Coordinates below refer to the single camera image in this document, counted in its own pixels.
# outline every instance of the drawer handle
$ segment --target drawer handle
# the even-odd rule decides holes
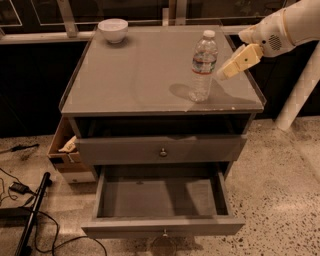
[[[160,151],[160,156],[166,157],[167,155],[168,155],[168,153],[166,152],[166,150],[164,148],[162,148]]]

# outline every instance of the empty drawer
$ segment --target empty drawer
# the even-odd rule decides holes
[[[88,165],[235,161],[245,135],[197,135],[78,139]]]
[[[134,238],[233,235],[243,225],[213,165],[145,165],[104,167],[93,219],[82,229],[92,238]]]

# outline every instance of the black cable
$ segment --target black cable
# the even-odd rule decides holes
[[[32,195],[31,197],[29,197],[29,198],[27,199],[27,201],[26,201],[22,206],[20,206],[20,207],[25,207],[26,205],[30,204],[30,203],[33,201],[33,199],[35,199],[35,196],[34,196],[34,195]]]
[[[2,178],[1,179],[1,183],[2,183],[2,192],[0,194],[0,206],[2,205],[2,202],[4,199],[6,198],[11,198],[11,200],[17,200],[18,197],[16,195],[11,195],[10,192],[9,192],[9,189],[8,189],[8,196],[5,196],[4,198],[2,198],[2,195],[5,194],[5,188],[4,188],[4,180]]]
[[[10,176],[11,178],[14,178],[16,179],[16,181],[18,181],[20,184],[24,185],[17,177],[7,173],[5,170],[3,170],[1,167],[0,167],[0,171],[4,172],[5,174],[7,174],[8,176]]]
[[[6,172],[5,170],[3,170],[1,167],[0,167],[0,171],[2,171],[3,173],[5,173],[6,175],[8,175],[9,177],[11,177],[11,178],[14,178],[16,181],[18,181],[21,185],[24,185],[24,186],[26,186],[26,187],[28,187],[27,185],[25,185],[25,184],[23,184],[17,177],[15,177],[15,176],[13,176],[13,175],[11,175],[11,174],[9,174],[8,172]],[[35,192],[33,192],[29,187],[28,187],[28,190],[26,191],[26,193],[30,193],[30,194],[32,194],[32,195],[36,195],[36,193]],[[17,196],[11,196],[10,195],[10,193],[9,193],[9,197],[12,199],[12,197],[16,197],[16,199],[12,199],[12,200],[17,200]]]
[[[38,219],[36,219],[36,230],[35,230],[34,243],[35,243],[35,248],[36,248],[36,250],[37,250],[38,252],[41,252],[41,253],[50,253],[50,252],[51,252],[52,255],[54,256],[55,250],[63,247],[64,245],[66,245],[66,244],[68,244],[68,243],[71,243],[71,242],[73,242],[73,241],[82,239],[82,238],[89,238],[89,239],[92,239],[93,241],[95,241],[96,243],[98,243],[98,244],[102,247],[102,249],[103,249],[103,251],[104,251],[104,255],[105,255],[105,256],[108,256],[107,250],[106,250],[106,248],[103,246],[103,244],[102,244],[101,242],[99,242],[98,240],[93,239],[93,238],[90,238],[90,237],[88,237],[88,236],[75,237],[75,238],[72,238],[72,239],[70,239],[70,240],[67,240],[67,241],[65,241],[65,242],[63,242],[63,243],[61,243],[61,244],[59,244],[58,246],[55,247],[55,243],[56,243],[56,241],[57,241],[58,234],[59,234],[59,230],[60,230],[59,224],[58,224],[58,222],[57,222],[54,218],[52,218],[50,215],[48,215],[48,214],[46,214],[46,213],[44,213],[44,212],[41,212],[41,211],[38,211],[38,212],[41,213],[41,214],[43,214],[43,215],[46,216],[47,218],[51,219],[51,220],[56,224],[56,227],[57,227],[57,229],[56,229],[56,234],[55,234],[55,237],[54,237],[54,241],[53,241],[53,243],[52,243],[52,248],[51,248],[51,250],[41,250],[41,249],[38,248],[38,245],[37,245]]]

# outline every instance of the black stand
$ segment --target black stand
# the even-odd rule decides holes
[[[49,179],[49,177],[50,177],[50,173],[48,172],[46,172],[43,175],[32,209],[27,207],[1,209],[1,212],[0,212],[1,218],[28,217],[28,220],[25,224],[16,254],[15,254],[16,256],[27,256],[31,254],[32,250],[31,250],[31,247],[28,246],[28,240],[29,240],[33,225],[35,223],[35,220],[37,218],[37,214],[41,206],[42,198],[45,194],[46,188],[52,184],[52,181]]]

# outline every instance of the speckled concrete floor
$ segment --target speckled concrete floor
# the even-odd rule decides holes
[[[0,151],[17,144],[40,144],[39,148],[0,154],[0,167],[32,189],[44,172],[51,173],[53,185],[41,210],[61,226],[58,245],[83,235],[80,225],[91,216],[96,184],[64,181],[46,158],[52,137],[0,139]],[[320,117],[298,118],[286,132],[272,120],[254,121],[226,180],[234,214],[245,218],[245,226],[234,236],[174,238],[176,255],[320,255],[319,152]],[[7,189],[13,180],[3,173],[0,177]],[[5,199],[1,207],[20,206],[27,198]],[[50,249],[55,226],[45,217],[39,223],[37,244],[42,250]],[[21,232],[21,227],[0,226],[0,255],[14,255]],[[146,256],[152,255],[153,239],[99,241],[108,255]],[[33,250],[32,255],[42,254]],[[103,255],[103,251],[92,240],[80,239],[61,247],[56,255]]]

